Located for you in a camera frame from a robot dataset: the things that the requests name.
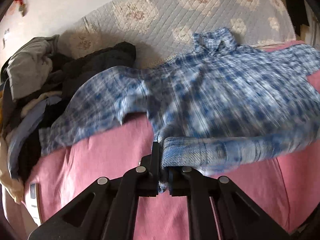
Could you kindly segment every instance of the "pile of clothes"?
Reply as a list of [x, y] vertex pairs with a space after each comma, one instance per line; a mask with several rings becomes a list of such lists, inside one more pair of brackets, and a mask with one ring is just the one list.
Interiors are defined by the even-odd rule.
[[117, 65], [132, 67], [136, 58], [135, 46], [121, 42], [72, 59], [57, 52], [58, 38], [32, 39], [1, 69], [0, 182], [17, 203], [41, 156], [39, 129], [50, 127], [91, 77]]

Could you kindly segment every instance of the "bed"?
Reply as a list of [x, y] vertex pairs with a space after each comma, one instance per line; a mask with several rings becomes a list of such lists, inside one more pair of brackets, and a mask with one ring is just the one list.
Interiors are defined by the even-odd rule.
[[[191, 51], [193, 32], [223, 26], [239, 43], [253, 47], [273, 50], [299, 43], [281, 0], [114, 0], [65, 31], [58, 45], [60, 52], [79, 58], [127, 41], [137, 48], [136, 67], [146, 68]], [[308, 78], [317, 91], [319, 75]], [[126, 138], [125, 143], [116, 143], [119, 138]], [[30, 184], [38, 183], [39, 213], [45, 222], [98, 177], [114, 179], [138, 166], [141, 157], [150, 154], [152, 141], [151, 124], [141, 113], [129, 116], [122, 127], [41, 157], [25, 183], [26, 207], [31, 206]], [[320, 142], [315, 142], [303, 151], [243, 165], [225, 175], [292, 233], [320, 202], [319, 150]], [[167, 192], [143, 198], [134, 238], [188, 239], [186, 206], [184, 198], [171, 198]], [[159, 221], [159, 216], [166, 220]]]

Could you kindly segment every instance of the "beige fabric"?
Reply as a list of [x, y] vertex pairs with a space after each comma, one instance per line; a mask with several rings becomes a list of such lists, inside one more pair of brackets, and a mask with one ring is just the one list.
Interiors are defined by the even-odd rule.
[[47, 93], [41, 94], [38, 98], [32, 99], [29, 103], [27, 103], [21, 110], [21, 117], [24, 118], [28, 114], [28, 112], [35, 107], [40, 101], [51, 97], [51, 96], [61, 96], [62, 91], [51, 91]]
[[26, 97], [39, 90], [52, 71], [50, 57], [57, 51], [59, 35], [35, 37], [10, 57], [7, 74], [12, 99]]
[[23, 200], [24, 186], [21, 179], [12, 179], [8, 170], [8, 147], [6, 141], [0, 137], [0, 183], [6, 188], [16, 203]]

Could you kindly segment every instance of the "blue cloth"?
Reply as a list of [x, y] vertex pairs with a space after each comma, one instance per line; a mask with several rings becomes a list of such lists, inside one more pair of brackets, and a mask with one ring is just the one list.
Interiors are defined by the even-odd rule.
[[42, 121], [46, 106], [54, 105], [60, 101], [61, 98], [58, 96], [40, 101], [29, 111], [14, 131], [8, 148], [8, 169], [12, 179], [18, 178], [18, 157], [24, 141]]
[[320, 94], [306, 76], [320, 52], [300, 44], [274, 52], [238, 46], [227, 28], [194, 34], [195, 49], [153, 69], [123, 66], [86, 82], [51, 128], [42, 154], [147, 112], [162, 166], [205, 174], [293, 152], [319, 137]]

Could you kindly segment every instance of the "metal pivot bolt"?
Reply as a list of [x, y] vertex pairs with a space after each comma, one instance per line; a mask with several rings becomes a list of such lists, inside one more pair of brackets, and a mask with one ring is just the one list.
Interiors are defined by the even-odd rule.
[[97, 182], [99, 185], [104, 185], [108, 182], [108, 179], [106, 177], [100, 177]]
[[190, 172], [190, 171], [192, 171], [191, 167], [188, 167], [188, 166], [182, 167], [181, 170], [182, 170], [183, 172]]
[[136, 167], [136, 172], [137, 173], [143, 173], [146, 171], [146, 168], [143, 167], [143, 166], [139, 166], [139, 167]]
[[230, 180], [229, 180], [229, 178], [226, 177], [226, 176], [221, 176], [221, 177], [219, 178], [219, 181], [220, 181], [221, 183], [223, 183], [223, 184], [227, 184]]

